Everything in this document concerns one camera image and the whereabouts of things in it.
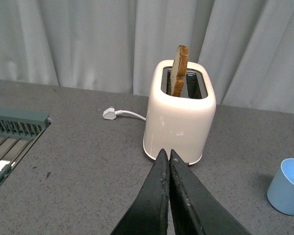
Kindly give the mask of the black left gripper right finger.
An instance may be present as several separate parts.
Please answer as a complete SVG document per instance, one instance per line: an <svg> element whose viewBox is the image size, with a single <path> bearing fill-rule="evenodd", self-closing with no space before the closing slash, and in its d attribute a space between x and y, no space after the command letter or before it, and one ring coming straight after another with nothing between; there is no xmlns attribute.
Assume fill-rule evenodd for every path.
<svg viewBox="0 0 294 235"><path fill-rule="evenodd" d="M177 235L249 235L171 150L170 204Z"/></svg>

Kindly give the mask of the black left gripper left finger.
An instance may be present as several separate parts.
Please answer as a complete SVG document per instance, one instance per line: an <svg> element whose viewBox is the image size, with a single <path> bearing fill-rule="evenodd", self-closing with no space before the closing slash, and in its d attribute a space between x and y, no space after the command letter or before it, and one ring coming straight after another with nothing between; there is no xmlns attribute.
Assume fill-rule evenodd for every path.
<svg viewBox="0 0 294 235"><path fill-rule="evenodd" d="M112 231L113 235L166 235L170 168L161 149L133 204Z"/></svg>

